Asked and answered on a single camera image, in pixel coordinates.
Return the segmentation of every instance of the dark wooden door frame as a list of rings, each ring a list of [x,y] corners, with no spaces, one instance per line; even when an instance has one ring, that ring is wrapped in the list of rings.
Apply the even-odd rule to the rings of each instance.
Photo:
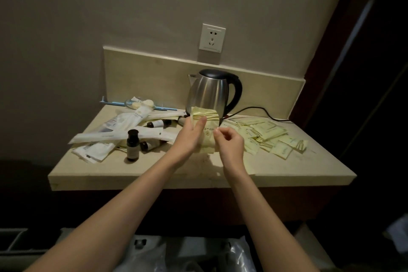
[[[375,0],[339,0],[305,74],[290,120],[304,129],[340,67]]]

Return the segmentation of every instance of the beige stone countertop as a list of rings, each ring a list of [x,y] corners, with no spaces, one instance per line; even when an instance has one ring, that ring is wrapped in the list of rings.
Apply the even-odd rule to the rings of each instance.
[[[118,106],[105,105],[84,132],[90,132],[124,110]],[[175,124],[174,122],[173,126],[167,129],[179,131],[181,127]],[[287,160],[262,149],[256,156],[245,152],[247,171],[258,187],[341,186],[350,184],[356,177],[353,171],[298,126],[293,123],[277,124],[285,127],[289,135],[309,140],[309,144],[303,154],[292,151]],[[73,145],[48,175],[52,190],[123,189],[149,169],[170,148],[170,144],[164,144],[149,153],[140,153],[140,158],[134,163],[126,163],[126,154],[115,150],[101,163],[91,164],[71,152],[77,146],[79,145]],[[223,187],[229,186],[222,172],[220,155],[214,153],[193,154],[176,171],[165,188]]]

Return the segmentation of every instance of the person's right arm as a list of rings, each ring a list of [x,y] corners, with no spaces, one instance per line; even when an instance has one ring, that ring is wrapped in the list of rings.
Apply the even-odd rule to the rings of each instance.
[[[244,167],[244,139],[232,128],[217,128],[224,174],[255,244],[264,271],[319,271],[286,229]]]

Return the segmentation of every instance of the beige backsplash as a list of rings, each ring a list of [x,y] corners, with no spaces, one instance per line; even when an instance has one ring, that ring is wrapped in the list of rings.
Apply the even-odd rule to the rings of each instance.
[[[261,106],[272,116],[284,119],[289,117],[305,82],[304,79],[110,47],[104,47],[104,56],[108,101],[124,102],[137,96],[152,99],[156,105],[185,108],[190,89],[187,75],[202,69],[223,69],[236,74],[242,82],[241,100],[232,113],[249,106]],[[244,113],[265,116],[259,109]]]

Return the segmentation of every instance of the hand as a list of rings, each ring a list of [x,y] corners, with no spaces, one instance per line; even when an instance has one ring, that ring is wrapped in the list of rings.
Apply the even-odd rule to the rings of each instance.
[[[247,175],[244,166],[244,139],[230,127],[218,127],[214,130],[215,143],[220,151],[227,178]]]
[[[206,122],[207,118],[205,116],[202,116],[197,121],[196,126],[193,127],[191,117],[186,117],[184,127],[178,133],[176,141],[174,141],[174,144],[169,152],[175,153],[178,157],[181,158],[181,161],[185,161],[188,157],[190,157],[199,143],[200,136]]]

